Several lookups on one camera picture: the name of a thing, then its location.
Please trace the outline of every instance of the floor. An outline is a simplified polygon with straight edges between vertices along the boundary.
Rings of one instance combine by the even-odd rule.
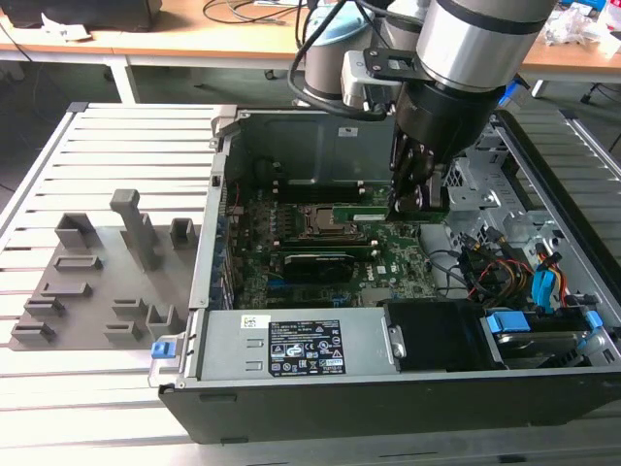
[[[25,63],[25,79],[0,77],[0,211],[11,198],[30,165],[61,119],[70,101],[118,102],[114,83],[98,65]],[[238,103],[249,106],[286,106],[293,98],[284,78],[267,81],[262,70],[208,69],[205,84],[194,87],[187,68],[135,67],[144,103]],[[534,77],[525,77],[534,83]],[[621,93],[595,92],[590,105],[579,102],[588,83],[551,83],[544,98],[527,107],[565,108],[577,112],[592,133],[608,147],[621,132]],[[621,159],[621,144],[613,152]]]

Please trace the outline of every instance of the blue drive bracket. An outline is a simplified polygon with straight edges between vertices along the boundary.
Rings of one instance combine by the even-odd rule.
[[[487,317],[492,333],[530,332],[531,326],[521,311],[497,311]]]
[[[600,328],[604,326],[602,322],[602,318],[598,314],[597,311],[587,311],[586,312],[586,321],[591,325],[591,329],[595,330],[596,328]]]

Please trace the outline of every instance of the blue tab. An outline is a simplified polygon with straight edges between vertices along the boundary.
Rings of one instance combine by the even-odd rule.
[[[530,332],[531,326],[521,311],[497,311],[487,318],[492,333]]]
[[[593,330],[604,326],[602,318],[597,311],[587,311],[586,319],[589,322],[589,325],[591,325],[591,329]]]
[[[175,342],[155,342],[151,346],[151,357],[153,359],[173,359],[176,347]]]
[[[501,333],[503,330],[501,328],[501,324],[496,320],[494,316],[490,316],[487,318],[487,323],[489,324],[489,328],[492,333]]]

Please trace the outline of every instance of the white sticker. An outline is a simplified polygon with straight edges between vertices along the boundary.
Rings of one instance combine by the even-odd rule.
[[[272,316],[242,316],[242,328],[268,328]]]
[[[357,138],[358,128],[345,127],[345,126],[343,128],[339,128],[339,137],[340,138]]]

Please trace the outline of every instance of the power supply label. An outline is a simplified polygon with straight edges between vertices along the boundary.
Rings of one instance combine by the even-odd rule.
[[[345,373],[338,320],[270,322],[268,370],[274,377]]]

